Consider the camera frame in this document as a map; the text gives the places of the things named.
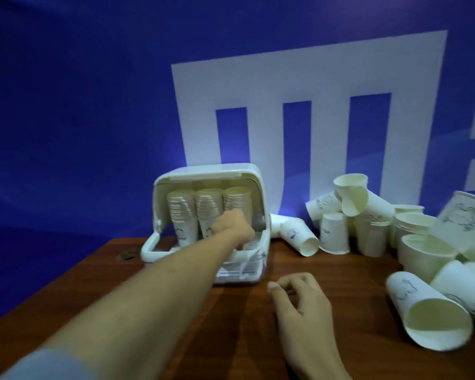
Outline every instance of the table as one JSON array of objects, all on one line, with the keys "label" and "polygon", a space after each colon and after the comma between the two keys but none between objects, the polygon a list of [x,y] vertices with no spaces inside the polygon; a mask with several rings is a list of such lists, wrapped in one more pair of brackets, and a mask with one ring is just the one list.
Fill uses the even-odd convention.
[{"label": "table", "polygon": [[[38,347],[70,318],[141,269],[145,239],[115,239],[0,319],[0,373]],[[169,248],[173,239],[161,243]],[[266,283],[311,272],[333,306],[345,366],[358,379],[475,379],[475,334],[451,353],[422,349],[407,337],[384,282],[401,266],[391,255],[370,258],[323,252],[303,258],[272,241],[264,279],[252,286],[214,287],[168,364],[165,379],[287,379]]]}]

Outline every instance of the blue wall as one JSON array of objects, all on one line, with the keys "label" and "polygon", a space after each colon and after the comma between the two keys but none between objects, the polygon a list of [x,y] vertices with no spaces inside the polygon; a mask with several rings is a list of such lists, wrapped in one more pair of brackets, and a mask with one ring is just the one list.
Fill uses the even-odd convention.
[{"label": "blue wall", "polygon": [[[428,213],[464,189],[475,159],[475,0],[0,0],[0,235],[18,243],[0,238],[0,314],[55,277],[35,274],[47,265],[31,253],[47,261],[63,244],[60,274],[107,238],[149,235],[154,179],[186,165],[171,64],[437,30],[448,36],[420,194]],[[347,170],[380,187],[390,96],[377,96],[351,102],[348,143],[364,125],[381,140],[349,150]],[[299,130],[285,145],[281,213],[306,217],[309,147],[295,144],[309,139],[310,102],[283,113],[284,130]],[[246,110],[217,119],[222,161],[247,160]],[[36,252],[46,232],[52,248]]]}]

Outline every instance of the forearm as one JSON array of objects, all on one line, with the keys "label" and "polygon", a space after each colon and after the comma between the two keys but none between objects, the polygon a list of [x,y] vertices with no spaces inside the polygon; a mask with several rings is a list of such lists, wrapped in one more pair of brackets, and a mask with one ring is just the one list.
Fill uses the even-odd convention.
[{"label": "forearm", "polygon": [[64,348],[103,379],[157,376],[238,238],[230,230],[223,231],[143,269],[45,346]]}]

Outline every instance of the blue stripe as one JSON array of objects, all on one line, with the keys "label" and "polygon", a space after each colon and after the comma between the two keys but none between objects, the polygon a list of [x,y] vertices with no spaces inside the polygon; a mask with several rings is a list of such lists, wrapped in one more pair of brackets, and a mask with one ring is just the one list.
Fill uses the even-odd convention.
[{"label": "blue stripe", "polygon": [[364,173],[368,189],[380,194],[391,94],[350,99],[346,173]]},{"label": "blue stripe", "polygon": [[279,213],[310,224],[311,101],[283,104],[285,181]]},{"label": "blue stripe", "polygon": [[216,111],[216,123],[222,164],[249,163],[246,108],[219,109]]}]

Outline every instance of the light blue sleeve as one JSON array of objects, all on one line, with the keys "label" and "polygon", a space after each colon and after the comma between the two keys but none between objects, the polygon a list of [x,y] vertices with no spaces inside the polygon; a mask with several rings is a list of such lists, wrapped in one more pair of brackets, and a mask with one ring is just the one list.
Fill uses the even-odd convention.
[{"label": "light blue sleeve", "polygon": [[68,353],[45,349],[19,360],[0,380],[97,380],[84,363]]}]

